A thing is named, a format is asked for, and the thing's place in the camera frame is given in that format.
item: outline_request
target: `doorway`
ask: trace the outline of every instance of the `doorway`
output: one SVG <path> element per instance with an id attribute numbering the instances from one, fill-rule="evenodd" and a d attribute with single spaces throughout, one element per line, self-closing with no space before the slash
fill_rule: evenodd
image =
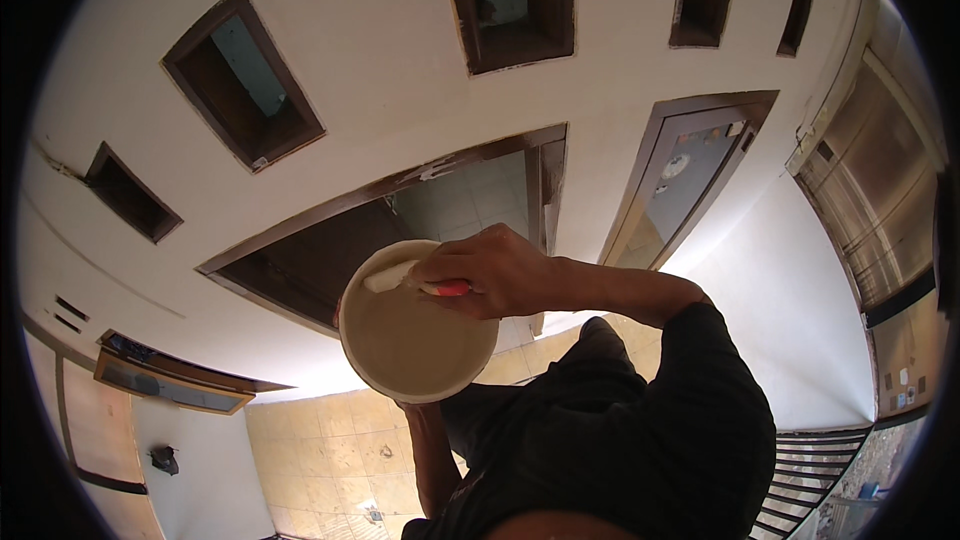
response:
<path id="1" fill-rule="evenodd" d="M 560 123 L 401 171 L 294 215 L 197 270 L 301 325 L 336 333 L 340 295 L 384 246 L 461 240 L 503 222 L 549 254 L 566 137 Z"/>
<path id="2" fill-rule="evenodd" d="M 654 104 L 600 263 L 658 270 L 733 175 L 777 94 L 711 94 Z"/>

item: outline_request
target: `metal railing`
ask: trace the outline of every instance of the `metal railing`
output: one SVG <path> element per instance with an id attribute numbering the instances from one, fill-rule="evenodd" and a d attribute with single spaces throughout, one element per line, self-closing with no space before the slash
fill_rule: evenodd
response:
<path id="1" fill-rule="evenodd" d="M 776 465 L 750 540 L 786 538 L 831 493 L 873 426 L 776 435 Z"/>

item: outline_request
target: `glass door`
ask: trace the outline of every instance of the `glass door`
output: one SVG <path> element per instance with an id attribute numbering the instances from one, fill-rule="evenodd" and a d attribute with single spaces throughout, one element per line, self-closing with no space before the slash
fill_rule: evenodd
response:
<path id="1" fill-rule="evenodd" d="M 733 174 L 771 104 L 652 117 L 603 264 L 662 266 Z"/>

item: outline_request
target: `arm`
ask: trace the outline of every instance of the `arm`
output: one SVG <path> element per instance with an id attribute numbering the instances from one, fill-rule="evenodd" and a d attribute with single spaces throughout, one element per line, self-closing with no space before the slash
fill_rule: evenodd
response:
<path id="1" fill-rule="evenodd" d="M 440 515 L 462 477 L 450 452 L 447 428 L 440 414 L 440 404 L 406 404 L 400 407 L 410 425 L 414 444 L 416 494 L 427 519 Z"/>
<path id="2" fill-rule="evenodd" d="M 469 294 L 428 300 L 478 319 L 592 309 L 663 328 L 693 303 L 713 304 L 696 283 L 666 273 L 546 257 L 502 223 L 439 246 L 414 266 L 411 277 L 469 281 Z"/>

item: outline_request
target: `man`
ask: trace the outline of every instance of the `man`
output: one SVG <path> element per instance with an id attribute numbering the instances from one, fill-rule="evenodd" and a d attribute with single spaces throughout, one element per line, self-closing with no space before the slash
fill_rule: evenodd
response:
<path id="1" fill-rule="evenodd" d="M 773 416 L 697 284 L 548 258 L 503 224 L 439 246 L 411 276 L 469 281 L 470 294 L 424 299 L 471 318 L 591 309 L 663 334 L 649 383 L 595 317 L 524 386 L 402 404 L 426 515 L 403 540 L 747 537 L 773 478 Z"/>

